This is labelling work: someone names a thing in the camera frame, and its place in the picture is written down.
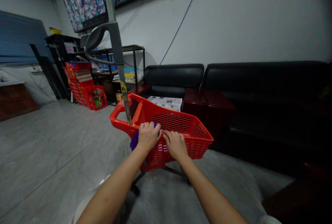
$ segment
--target shopping cart pole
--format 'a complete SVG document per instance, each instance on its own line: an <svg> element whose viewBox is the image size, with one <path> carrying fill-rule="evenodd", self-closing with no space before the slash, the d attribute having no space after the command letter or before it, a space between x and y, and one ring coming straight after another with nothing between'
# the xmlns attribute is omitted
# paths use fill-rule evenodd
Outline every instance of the shopping cart pole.
<svg viewBox="0 0 332 224"><path fill-rule="evenodd" d="M101 24L91 31L91 33L89 34L89 37L86 40L85 54L86 54L87 58L92 61L95 61L98 63L104 63L109 66L111 66L111 65L118 66L119 77L120 77L120 87L121 87L121 93L123 96L124 108L126 110L127 121L130 125L132 125L130 109L129 109L129 102L128 102L128 93L127 93L125 72L123 70L124 62L123 62L121 37L120 37L119 26L118 26L118 23L116 22L116 18L115 18L114 3L113 3L113 0L105 0L105 2L106 2L109 22L105 23L105 24ZM91 54L92 50L95 49L96 47L98 47L98 45L103 40L105 31L109 32L110 39L111 39L113 55L114 55L114 61L112 61L112 62L99 60Z"/></svg>

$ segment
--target newspaper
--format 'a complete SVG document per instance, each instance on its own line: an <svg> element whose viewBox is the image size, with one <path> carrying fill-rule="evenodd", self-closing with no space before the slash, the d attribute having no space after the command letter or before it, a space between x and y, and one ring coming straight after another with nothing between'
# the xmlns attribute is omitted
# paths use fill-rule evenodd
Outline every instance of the newspaper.
<svg viewBox="0 0 332 224"><path fill-rule="evenodd" d="M152 101L158 106L181 112L182 99L181 98L168 98L168 97L157 97L150 96L148 98L149 101Z"/></svg>

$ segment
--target blue window blind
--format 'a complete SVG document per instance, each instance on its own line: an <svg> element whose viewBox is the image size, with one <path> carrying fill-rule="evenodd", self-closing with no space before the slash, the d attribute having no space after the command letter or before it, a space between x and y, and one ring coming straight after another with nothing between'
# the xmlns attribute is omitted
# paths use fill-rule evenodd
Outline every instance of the blue window blind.
<svg viewBox="0 0 332 224"><path fill-rule="evenodd" d="M39 20L0 11L0 63L38 64L30 44L36 45L41 56L53 57L45 41L46 31Z"/></svg>

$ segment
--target yellow label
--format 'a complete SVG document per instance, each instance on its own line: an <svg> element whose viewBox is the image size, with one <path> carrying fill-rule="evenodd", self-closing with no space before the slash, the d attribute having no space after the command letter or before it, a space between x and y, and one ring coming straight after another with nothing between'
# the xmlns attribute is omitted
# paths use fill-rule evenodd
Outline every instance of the yellow label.
<svg viewBox="0 0 332 224"><path fill-rule="evenodd" d="M127 87L126 87L126 85L123 83L123 81L120 81L120 86L121 86L121 92L122 92L122 93L127 92Z"/></svg>

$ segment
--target floor tile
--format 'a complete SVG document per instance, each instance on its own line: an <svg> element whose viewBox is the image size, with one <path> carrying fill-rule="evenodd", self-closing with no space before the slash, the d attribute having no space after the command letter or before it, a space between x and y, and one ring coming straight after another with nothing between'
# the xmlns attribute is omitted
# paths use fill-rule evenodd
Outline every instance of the floor tile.
<svg viewBox="0 0 332 224"><path fill-rule="evenodd" d="M238 160L240 168L247 175L252 192L255 192L259 202L274 195L295 179L275 171Z"/></svg>
<svg viewBox="0 0 332 224"><path fill-rule="evenodd" d="M68 162L52 144L30 140L0 157L0 218Z"/></svg>
<svg viewBox="0 0 332 224"><path fill-rule="evenodd" d="M0 223L71 223L77 206L93 185L67 164L29 195Z"/></svg>
<svg viewBox="0 0 332 224"><path fill-rule="evenodd" d="M129 136L110 122L113 110L60 100L0 122L0 218L8 213L0 223L70 223L88 191L131 153ZM294 180L212 150L195 163L249 223L266 214L264 198ZM159 169L137 186L141 195L126 199L126 223L208 222L183 178Z"/></svg>
<svg viewBox="0 0 332 224"><path fill-rule="evenodd" d="M107 125L101 135L72 160L94 185L115 171L131 152L129 136L110 122Z"/></svg>

